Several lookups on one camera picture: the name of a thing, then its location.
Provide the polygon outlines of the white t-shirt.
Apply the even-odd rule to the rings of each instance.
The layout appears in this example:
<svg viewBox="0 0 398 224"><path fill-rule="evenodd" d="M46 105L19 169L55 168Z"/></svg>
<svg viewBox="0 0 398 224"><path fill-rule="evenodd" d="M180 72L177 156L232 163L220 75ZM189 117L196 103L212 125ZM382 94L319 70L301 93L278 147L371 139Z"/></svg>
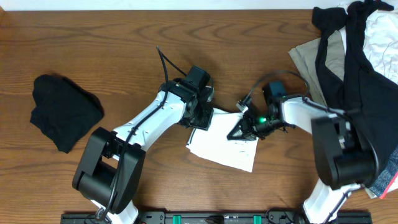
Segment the white t-shirt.
<svg viewBox="0 0 398 224"><path fill-rule="evenodd" d="M208 130L195 128L186 147L209 161L252 172L258 140L229 140L227 135L243 117L215 108Z"/></svg>

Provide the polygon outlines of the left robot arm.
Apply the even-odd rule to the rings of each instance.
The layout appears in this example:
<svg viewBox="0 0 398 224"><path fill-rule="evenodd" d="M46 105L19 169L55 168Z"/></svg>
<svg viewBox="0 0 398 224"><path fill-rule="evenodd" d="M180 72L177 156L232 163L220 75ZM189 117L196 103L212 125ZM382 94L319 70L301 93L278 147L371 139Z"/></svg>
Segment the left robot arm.
<svg viewBox="0 0 398 224"><path fill-rule="evenodd" d="M62 217L62 223L134 223L137 192L146 153L169 127L208 130L214 83L193 66L181 79L163 83L155 100L128 123L90 136L73 177L72 186L98 207L94 214Z"/></svg>

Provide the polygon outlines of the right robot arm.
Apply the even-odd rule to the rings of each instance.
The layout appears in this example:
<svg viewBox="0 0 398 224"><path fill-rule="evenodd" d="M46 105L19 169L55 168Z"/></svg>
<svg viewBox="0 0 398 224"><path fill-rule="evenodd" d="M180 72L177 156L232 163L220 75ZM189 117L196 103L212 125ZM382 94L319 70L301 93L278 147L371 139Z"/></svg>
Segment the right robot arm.
<svg viewBox="0 0 398 224"><path fill-rule="evenodd" d="M262 92L267 113L258 114L250 95L238 101L243 117L228 133L229 140L265 139L276 130L300 128L312 135L319 180L300 211L284 213L286 223L359 223L366 216L338 213L348 197L378 174L373 145L341 110L333 110L301 95L288 95L282 82L266 84Z"/></svg>

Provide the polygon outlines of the beige garment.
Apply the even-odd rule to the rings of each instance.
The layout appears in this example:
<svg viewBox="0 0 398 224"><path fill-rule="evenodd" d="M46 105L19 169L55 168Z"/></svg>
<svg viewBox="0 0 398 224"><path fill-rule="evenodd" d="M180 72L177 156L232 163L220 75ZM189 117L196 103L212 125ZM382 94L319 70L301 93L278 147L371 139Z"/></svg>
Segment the beige garment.
<svg viewBox="0 0 398 224"><path fill-rule="evenodd" d="M318 81L315 70L315 61L318 52L320 38L302 45L298 45L289 51L299 74L308 81L310 94L314 102L325 105L326 100ZM340 31L336 30L328 38L328 50L325 65L340 80L344 79L345 47Z"/></svg>

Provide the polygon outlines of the black garment in pile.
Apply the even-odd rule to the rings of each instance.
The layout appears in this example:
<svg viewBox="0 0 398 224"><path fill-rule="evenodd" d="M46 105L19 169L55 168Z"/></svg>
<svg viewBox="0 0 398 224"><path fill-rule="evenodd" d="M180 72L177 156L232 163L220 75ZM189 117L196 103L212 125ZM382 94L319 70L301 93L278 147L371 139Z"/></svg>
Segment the black garment in pile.
<svg viewBox="0 0 398 224"><path fill-rule="evenodd" d="M393 11L383 1L356 1L347 9L314 7L313 25L321 31L315 68L328 106L345 110L374 146L384 170L397 149L397 84L371 65L363 52L367 18L376 10ZM328 38L346 29L344 79L326 67Z"/></svg>

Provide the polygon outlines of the folded black cloth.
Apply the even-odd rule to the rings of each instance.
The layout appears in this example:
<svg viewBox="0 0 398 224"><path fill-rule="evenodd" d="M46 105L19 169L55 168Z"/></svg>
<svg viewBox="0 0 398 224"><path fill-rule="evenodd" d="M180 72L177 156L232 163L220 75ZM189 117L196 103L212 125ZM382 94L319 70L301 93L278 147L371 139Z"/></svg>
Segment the folded black cloth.
<svg viewBox="0 0 398 224"><path fill-rule="evenodd" d="M104 117L97 96L59 74L37 77L32 96L30 122L66 154Z"/></svg>

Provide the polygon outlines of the grey cloth with red tag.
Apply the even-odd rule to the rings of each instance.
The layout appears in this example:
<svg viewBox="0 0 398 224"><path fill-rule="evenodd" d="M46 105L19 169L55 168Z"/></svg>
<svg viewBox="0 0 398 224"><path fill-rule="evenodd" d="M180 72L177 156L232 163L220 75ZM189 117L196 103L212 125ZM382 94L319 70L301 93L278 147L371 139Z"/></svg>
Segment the grey cloth with red tag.
<svg viewBox="0 0 398 224"><path fill-rule="evenodd" d="M385 169L380 173L370 189L365 189L369 198L383 199L397 189L397 149L391 154Z"/></svg>

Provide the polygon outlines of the white wrinkled garment in pile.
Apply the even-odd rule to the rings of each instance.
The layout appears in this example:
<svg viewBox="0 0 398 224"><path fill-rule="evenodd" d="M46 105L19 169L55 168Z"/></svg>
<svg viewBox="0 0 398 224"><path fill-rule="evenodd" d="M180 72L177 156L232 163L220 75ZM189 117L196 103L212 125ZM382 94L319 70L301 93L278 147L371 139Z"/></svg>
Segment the white wrinkled garment in pile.
<svg viewBox="0 0 398 224"><path fill-rule="evenodd" d="M366 19L363 52L373 69L397 83L397 1L393 11L374 11Z"/></svg>

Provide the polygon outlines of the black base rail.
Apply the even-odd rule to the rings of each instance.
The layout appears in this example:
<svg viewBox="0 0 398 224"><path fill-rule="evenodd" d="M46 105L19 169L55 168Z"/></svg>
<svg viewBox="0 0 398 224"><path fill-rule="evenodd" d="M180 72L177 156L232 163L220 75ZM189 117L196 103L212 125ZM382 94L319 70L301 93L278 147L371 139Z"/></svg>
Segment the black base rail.
<svg viewBox="0 0 398 224"><path fill-rule="evenodd" d="M93 214L63 214L61 224L106 223L96 221ZM307 223L300 212L269 210L265 213L164 213L142 212L136 224L266 224ZM372 224L369 212L339 212L333 224Z"/></svg>

